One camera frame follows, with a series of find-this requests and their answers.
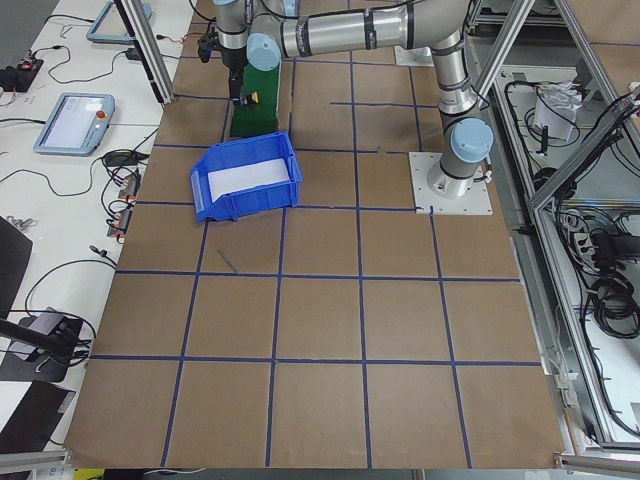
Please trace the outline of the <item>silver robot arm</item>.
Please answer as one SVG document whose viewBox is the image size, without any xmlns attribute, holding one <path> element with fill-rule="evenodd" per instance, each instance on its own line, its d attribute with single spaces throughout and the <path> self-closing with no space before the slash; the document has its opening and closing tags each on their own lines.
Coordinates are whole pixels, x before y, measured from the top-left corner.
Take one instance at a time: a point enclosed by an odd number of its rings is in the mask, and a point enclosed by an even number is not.
<svg viewBox="0 0 640 480">
<path fill-rule="evenodd" d="M 295 1 L 217 1 L 215 17 L 198 41 L 198 55 L 208 62 L 220 53 L 229 70 L 229 94 L 242 102 L 244 69 L 271 71 L 285 58 L 312 57 L 382 47 L 431 51 L 440 90 L 438 109 L 444 153 L 427 174 L 437 195 L 457 199 L 467 194 L 475 172 L 487 158 L 493 132 L 476 118 L 480 95 L 466 66 L 463 1 L 403 1 L 303 15 Z"/>
</svg>

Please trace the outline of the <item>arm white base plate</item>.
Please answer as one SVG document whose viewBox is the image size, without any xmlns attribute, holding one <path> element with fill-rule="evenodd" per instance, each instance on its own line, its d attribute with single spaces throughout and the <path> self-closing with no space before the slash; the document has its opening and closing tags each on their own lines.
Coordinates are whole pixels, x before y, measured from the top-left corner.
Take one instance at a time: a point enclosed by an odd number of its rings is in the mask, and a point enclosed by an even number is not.
<svg viewBox="0 0 640 480">
<path fill-rule="evenodd" d="M 486 180 L 478 167 L 468 179 L 448 177 L 441 170 L 439 152 L 410 152 L 409 164 L 417 214 L 489 216 L 493 208 Z"/>
<path fill-rule="evenodd" d="M 395 46 L 394 57 L 398 66 L 429 68 L 434 66 L 432 51 L 429 47 L 406 50 L 400 46 Z"/>
</svg>

